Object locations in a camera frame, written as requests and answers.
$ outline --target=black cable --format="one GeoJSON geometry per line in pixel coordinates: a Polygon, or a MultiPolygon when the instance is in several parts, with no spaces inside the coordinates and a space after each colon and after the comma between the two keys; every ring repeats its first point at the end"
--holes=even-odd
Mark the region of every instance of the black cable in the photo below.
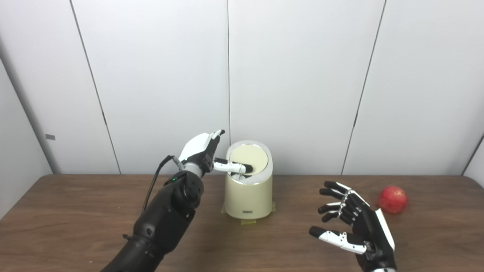
{"type": "Polygon", "coordinates": [[[154,184],[156,183],[156,179],[158,178],[158,175],[160,174],[161,168],[173,158],[174,158],[174,156],[169,155],[163,161],[160,162],[158,169],[154,173],[153,180],[151,181],[151,184],[150,184],[150,188],[148,189],[148,192],[146,193],[146,198],[145,198],[145,202],[143,203],[143,208],[141,209],[141,213],[143,213],[146,210],[146,207],[148,206],[148,201],[150,200],[151,191],[153,190],[154,184]]]}

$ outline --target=white robotic hand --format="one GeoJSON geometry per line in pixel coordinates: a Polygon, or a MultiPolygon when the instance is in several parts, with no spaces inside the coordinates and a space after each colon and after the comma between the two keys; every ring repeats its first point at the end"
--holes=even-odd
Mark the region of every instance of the white robotic hand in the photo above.
{"type": "Polygon", "coordinates": [[[340,233],[320,227],[311,227],[309,234],[356,254],[364,272],[395,272],[393,257],[395,243],[380,209],[373,211],[370,205],[351,188],[334,181],[326,181],[326,188],[319,193],[333,196],[340,202],[328,203],[318,209],[323,222],[339,218],[352,226],[353,233],[340,233]]]}
{"type": "Polygon", "coordinates": [[[178,168],[195,172],[200,177],[212,170],[233,173],[252,172],[251,165],[214,158],[220,135],[224,133],[225,130],[218,130],[210,134],[202,133],[188,141],[181,152],[180,160],[176,161],[178,168]]]}

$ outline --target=robotic hand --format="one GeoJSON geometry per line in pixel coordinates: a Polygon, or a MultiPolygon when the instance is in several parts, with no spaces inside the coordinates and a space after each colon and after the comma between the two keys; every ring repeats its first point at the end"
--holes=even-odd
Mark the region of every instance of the robotic hand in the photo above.
{"type": "Polygon", "coordinates": [[[311,227],[309,234],[356,254],[358,264],[364,272],[396,272],[395,243],[380,209],[373,211],[351,188],[338,182],[326,181],[326,188],[319,193],[333,196],[340,202],[328,203],[318,209],[323,222],[332,218],[352,226],[353,233],[340,233],[320,227],[311,227]]]}
{"type": "Polygon", "coordinates": [[[222,171],[249,173],[250,165],[214,159],[213,155],[225,131],[203,133],[191,139],[183,148],[180,160],[168,156],[156,170],[150,186],[153,188],[161,167],[173,160],[179,172],[169,178],[148,205],[148,193],[133,235],[121,251],[101,272],[153,272],[164,256],[178,245],[195,216],[203,194],[201,178],[214,168],[222,171]]]}

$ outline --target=red apple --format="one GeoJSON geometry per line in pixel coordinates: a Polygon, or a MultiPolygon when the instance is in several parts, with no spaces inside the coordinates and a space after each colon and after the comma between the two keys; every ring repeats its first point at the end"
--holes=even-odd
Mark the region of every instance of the red apple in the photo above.
{"type": "Polygon", "coordinates": [[[397,186],[388,186],[381,191],[378,197],[378,206],[382,211],[399,214],[407,206],[408,200],[405,191],[397,186]]]}

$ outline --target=panel seam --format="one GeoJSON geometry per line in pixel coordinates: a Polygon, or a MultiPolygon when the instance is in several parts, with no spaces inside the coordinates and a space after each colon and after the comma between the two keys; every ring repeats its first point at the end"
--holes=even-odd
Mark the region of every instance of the panel seam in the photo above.
{"type": "Polygon", "coordinates": [[[227,77],[228,77],[228,146],[232,145],[232,115],[230,114],[230,27],[227,0],[227,77]]]}
{"type": "Polygon", "coordinates": [[[461,176],[463,176],[463,175],[466,173],[467,168],[469,167],[470,162],[472,161],[472,159],[473,159],[473,158],[474,158],[474,156],[476,155],[477,150],[478,150],[478,149],[479,149],[479,147],[481,146],[481,143],[483,142],[483,139],[484,139],[484,135],[482,135],[481,139],[480,139],[480,140],[479,140],[479,142],[477,143],[477,146],[476,146],[476,148],[474,149],[474,152],[472,153],[472,155],[470,156],[469,161],[468,161],[468,162],[467,162],[467,164],[466,164],[466,167],[464,167],[464,171],[462,171],[461,176]]]}
{"type": "Polygon", "coordinates": [[[380,15],[380,21],[378,23],[377,34],[375,35],[375,41],[373,42],[373,48],[371,49],[370,61],[368,62],[368,67],[366,69],[366,74],[365,74],[365,77],[364,77],[363,87],[362,87],[362,91],[361,91],[361,94],[360,94],[360,100],[358,101],[358,107],[356,108],[355,120],[353,122],[353,127],[351,128],[351,134],[349,135],[349,141],[348,141],[348,146],[346,148],[345,159],[343,161],[343,167],[341,167],[341,175],[343,174],[343,172],[345,170],[346,159],[348,158],[349,146],[351,144],[351,139],[353,138],[353,132],[355,130],[356,120],[358,118],[358,113],[360,111],[360,106],[361,106],[362,99],[363,99],[364,88],[366,86],[366,80],[368,79],[368,72],[370,71],[371,60],[373,59],[373,53],[375,52],[375,46],[377,44],[378,34],[380,33],[381,22],[383,20],[383,14],[385,13],[385,7],[386,7],[386,5],[387,5],[387,0],[385,0],[385,2],[383,3],[383,8],[381,9],[381,15],[380,15]]]}
{"type": "Polygon", "coordinates": [[[86,56],[86,61],[88,63],[89,72],[91,74],[91,79],[92,79],[92,82],[94,84],[94,90],[96,91],[97,101],[99,102],[99,107],[101,108],[101,114],[103,115],[103,120],[104,120],[104,124],[106,126],[107,135],[109,136],[109,142],[111,143],[111,148],[113,149],[114,158],[116,159],[116,165],[118,166],[118,171],[121,174],[120,164],[119,164],[119,161],[118,161],[118,157],[116,155],[116,150],[114,149],[113,140],[111,138],[111,133],[109,131],[109,127],[108,127],[107,121],[106,121],[106,116],[104,115],[103,105],[101,103],[101,98],[99,97],[99,92],[97,90],[96,80],[94,80],[94,74],[92,73],[91,62],[89,61],[88,53],[86,51],[86,46],[84,45],[84,39],[82,38],[81,28],[79,27],[79,22],[77,21],[76,11],[74,10],[74,4],[72,3],[72,0],[69,0],[69,3],[71,4],[72,14],[74,15],[74,21],[76,22],[77,32],[79,33],[79,38],[81,39],[82,49],[84,50],[84,55],[86,56]]]}

